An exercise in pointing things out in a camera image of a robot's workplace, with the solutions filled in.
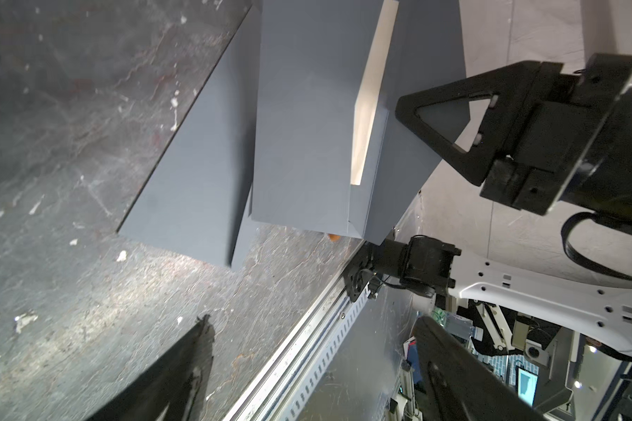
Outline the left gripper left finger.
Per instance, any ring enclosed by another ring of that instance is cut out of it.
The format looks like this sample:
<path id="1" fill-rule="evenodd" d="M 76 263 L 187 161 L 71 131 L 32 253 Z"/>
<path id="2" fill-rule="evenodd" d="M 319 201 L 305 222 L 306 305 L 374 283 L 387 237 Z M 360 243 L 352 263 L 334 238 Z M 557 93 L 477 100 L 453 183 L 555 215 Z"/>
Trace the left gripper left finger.
<path id="1" fill-rule="evenodd" d="M 215 330 L 195 325 L 90 420 L 200 420 L 212 372 Z"/>

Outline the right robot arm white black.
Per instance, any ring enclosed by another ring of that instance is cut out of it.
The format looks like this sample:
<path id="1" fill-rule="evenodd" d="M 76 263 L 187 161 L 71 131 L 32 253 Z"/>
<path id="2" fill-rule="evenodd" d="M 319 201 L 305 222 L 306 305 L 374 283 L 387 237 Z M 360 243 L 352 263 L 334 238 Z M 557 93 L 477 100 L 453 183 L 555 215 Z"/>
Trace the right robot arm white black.
<path id="1" fill-rule="evenodd" d="M 632 55 L 594 54 L 579 74 L 557 62 L 521 61 L 399 98 L 396 118 L 495 203 L 564 222 L 566 257 L 594 273 L 619 272 L 570 242 L 585 220 L 632 236 Z M 632 361 L 628 289 L 510 268 L 423 235 L 366 242 L 344 268 L 351 301 L 380 285 L 431 298 L 502 306 L 595 340 Z"/>

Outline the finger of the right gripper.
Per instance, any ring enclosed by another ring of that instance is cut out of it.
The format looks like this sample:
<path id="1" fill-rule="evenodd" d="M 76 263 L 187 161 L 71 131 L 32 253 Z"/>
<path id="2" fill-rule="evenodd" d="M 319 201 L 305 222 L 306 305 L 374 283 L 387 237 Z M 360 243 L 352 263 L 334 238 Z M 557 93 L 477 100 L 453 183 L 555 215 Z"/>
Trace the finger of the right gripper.
<path id="1" fill-rule="evenodd" d="M 522 61 L 402 96 L 395 117 L 464 179 L 480 186 L 503 150 L 540 68 L 539 61 Z M 469 104 L 479 100 L 493 102 L 493 108 L 479 126 L 481 140 L 465 150 L 456 139 L 470 122 Z"/>

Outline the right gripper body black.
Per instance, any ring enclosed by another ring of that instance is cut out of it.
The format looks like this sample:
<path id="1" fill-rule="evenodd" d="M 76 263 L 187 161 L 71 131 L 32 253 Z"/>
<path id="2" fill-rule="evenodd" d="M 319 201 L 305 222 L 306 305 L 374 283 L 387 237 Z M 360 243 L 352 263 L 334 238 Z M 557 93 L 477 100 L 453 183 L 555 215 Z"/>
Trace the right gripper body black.
<path id="1" fill-rule="evenodd" d="M 632 55 L 594 54 L 530 112 L 481 196 L 544 215 L 564 201 L 632 223 Z"/>

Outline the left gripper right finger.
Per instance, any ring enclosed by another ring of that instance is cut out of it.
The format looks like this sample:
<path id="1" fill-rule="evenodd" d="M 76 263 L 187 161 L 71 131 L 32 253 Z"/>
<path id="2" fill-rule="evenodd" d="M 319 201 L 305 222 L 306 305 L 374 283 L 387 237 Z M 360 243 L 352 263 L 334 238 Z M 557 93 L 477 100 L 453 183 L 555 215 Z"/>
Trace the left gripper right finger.
<path id="1" fill-rule="evenodd" d="M 437 381 L 444 420 L 542 420 L 512 389 L 468 352 L 431 317 L 418 318 L 414 327 L 421 373 Z"/>

